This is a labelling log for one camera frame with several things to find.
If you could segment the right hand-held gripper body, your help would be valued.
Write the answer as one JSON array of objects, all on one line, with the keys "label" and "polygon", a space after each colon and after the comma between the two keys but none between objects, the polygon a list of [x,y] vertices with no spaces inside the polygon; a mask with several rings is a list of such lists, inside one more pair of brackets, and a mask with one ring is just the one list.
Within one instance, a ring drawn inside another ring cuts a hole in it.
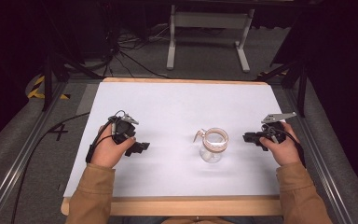
[{"label": "right hand-held gripper body", "polygon": [[296,116],[295,112],[283,114],[268,114],[262,121],[262,132],[264,136],[276,144],[280,144],[286,138],[282,120]]}]

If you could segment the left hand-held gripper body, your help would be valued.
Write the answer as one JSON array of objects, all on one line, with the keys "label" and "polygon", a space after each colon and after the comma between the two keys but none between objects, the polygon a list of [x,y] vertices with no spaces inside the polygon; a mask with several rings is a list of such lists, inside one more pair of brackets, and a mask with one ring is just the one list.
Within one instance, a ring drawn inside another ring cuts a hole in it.
[{"label": "left hand-held gripper body", "polygon": [[135,136],[135,125],[139,122],[124,110],[119,110],[108,121],[112,126],[112,138],[116,144],[121,144],[126,139]]}]

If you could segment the person's left hand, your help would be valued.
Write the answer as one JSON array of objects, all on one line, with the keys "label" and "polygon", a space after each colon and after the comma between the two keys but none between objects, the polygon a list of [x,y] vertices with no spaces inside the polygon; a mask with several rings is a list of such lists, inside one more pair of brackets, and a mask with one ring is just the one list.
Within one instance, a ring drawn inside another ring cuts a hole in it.
[{"label": "person's left hand", "polygon": [[100,127],[100,137],[98,138],[98,146],[95,148],[93,156],[90,160],[91,164],[102,166],[105,168],[113,168],[121,159],[127,149],[135,142],[135,137],[126,139],[117,145],[111,136],[112,126],[108,125]]}]

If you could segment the person's right hand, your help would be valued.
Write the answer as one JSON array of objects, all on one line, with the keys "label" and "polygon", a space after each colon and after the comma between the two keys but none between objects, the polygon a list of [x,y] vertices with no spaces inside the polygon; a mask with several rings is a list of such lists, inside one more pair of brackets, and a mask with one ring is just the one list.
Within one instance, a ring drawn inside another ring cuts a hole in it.
[{"label": "person's right hand", "polygon": [[265,137],[261,137],[260,142],[271,151],[273,158],[280,166],[301,162],[296,149],[296,143],[298,143],[296,134],[290,124],[283,122],[282,125],[292,138],[287,137],[280,144],[276,144]]}]

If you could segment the glass carafe with wooden collar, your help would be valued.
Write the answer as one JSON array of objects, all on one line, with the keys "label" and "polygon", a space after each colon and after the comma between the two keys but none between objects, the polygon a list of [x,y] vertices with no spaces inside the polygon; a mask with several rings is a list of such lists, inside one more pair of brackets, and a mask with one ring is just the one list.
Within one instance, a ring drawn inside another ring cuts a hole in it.
[{"label": "glass carafe with wooden collar", "polygon": [[196,132],[193,142],[198,138],[201,139],[201,158],[208,163],[219,162],[228,146],[228,134],[220,128],[200,129]]}]

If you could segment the black tripod stand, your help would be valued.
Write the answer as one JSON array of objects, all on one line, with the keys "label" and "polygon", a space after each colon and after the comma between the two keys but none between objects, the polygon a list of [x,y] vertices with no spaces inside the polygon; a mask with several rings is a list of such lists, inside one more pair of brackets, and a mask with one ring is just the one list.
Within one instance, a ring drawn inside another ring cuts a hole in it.
[{"label": "black tripod stand", "polygon": [[44,64],[45,76],[45,102],[43,110],[52,108],[56,98],[59,98],[58,90],[53,90],[52,79],[56,77],[59,84],[66,83],[69,78],[67,64],[76,71],[85,74],[92,79],[102,77],[92,72],[85,65],[80,54],[75,32],[72,30],[69,19],[66,17],[64,4],[71,0],[38,0],[46,18],[44,28],[44,43],[48,56]]},{"label": "black tripod stand", "polygon": [[305,95],[307,88],[307,67],[304,60],[296,60],[279,66],[269,72],[260,73],[255,81],[267,82],[269,79],[285,72],[286,75],[281,81],[284,89],[292,89],[298,83],[296,108],[301,117],[305,117]]}]

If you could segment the white table mat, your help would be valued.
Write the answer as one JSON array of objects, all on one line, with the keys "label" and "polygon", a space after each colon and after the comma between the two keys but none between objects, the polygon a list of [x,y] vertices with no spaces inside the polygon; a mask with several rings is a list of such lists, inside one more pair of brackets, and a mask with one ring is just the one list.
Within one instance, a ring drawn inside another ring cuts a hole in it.
[{"label": "white table mat", "polygon": [[[73,195],[99,128],[119,110],[135,120],[136,139],[148,150],[116,166],[116,197],[276,195],[276,161],[244,142],[262,119],[280,112],[269,85],[103,82],[83,133],[65,196]],[[200,156],[197,131],[221,128],[227,150],[216,163]]]}]

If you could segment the aluminium rail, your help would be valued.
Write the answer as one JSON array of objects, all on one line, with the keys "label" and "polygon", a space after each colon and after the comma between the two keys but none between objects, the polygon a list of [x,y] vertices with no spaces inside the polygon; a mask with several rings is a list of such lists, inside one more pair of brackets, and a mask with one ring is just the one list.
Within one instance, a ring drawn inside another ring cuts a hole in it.
[{"label": "aluminium rail", "polygon": [[30,132],[30,135],[27,137],[16,159],[13,161],[10,168],[8,169],[5,178],[0,185],[0,211],[6,203],[11,191],[16,186],[16,183],[20,178],[22,171],[24,170],[25,164],[30,159],[32,150],[36,146],[36,142],[38,141],[42,129],[48,120],[48,116],[53,110],[53,107],[59,101],[61,94],[65,90],[65,87],[65,82],[59,82],[56,84],[56,87],[52,92],[50,102],[48,103],[47,109],[39,113],[37,120],[35,121],[34,126]]},{"label": "aluminium rail", "polygon": [[338,224],[353,224],[351,215],[349,214],[348,209],[342,200],[342,197],[337,189],[336,182],[332,177],[326,162],[324,161],[319,147],[317,146],[315,138],[311,133],[309,124],[305,118],[302,118],[299,115],[299,109],[296,106],[295,95],[290,90],[284,90],[284,93],[288,103],[297,113],[296,120],[299,123],[301,132],[305,135],[305,142],[308,146],[308,154],[313,162],[319,178],[321,179],[324,191],[337,217]]}]

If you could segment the white metal stand frame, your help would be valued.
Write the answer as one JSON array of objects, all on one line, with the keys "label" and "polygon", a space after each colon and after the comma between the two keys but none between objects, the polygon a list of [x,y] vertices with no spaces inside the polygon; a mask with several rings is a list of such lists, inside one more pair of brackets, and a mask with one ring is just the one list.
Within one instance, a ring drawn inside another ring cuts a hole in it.
[{"label": "white metal stand frame", "polygon": [[244,45],[247,35],[251,28],[255,11],[250,9],[244,14],[231,13],[210,13],[210,12],[183,12],[177,11],[175,5],[171,5],[171,15],[169,20],[170,44],[168,48],[168,57],[166,67],[173,70],[175,60],[175,29],[177,27],[185,28],[218,28],[218,29],[241,29],[241,38],[235,42],[236,51],[242,71],[250,72],[250,65],[247,61]]}]

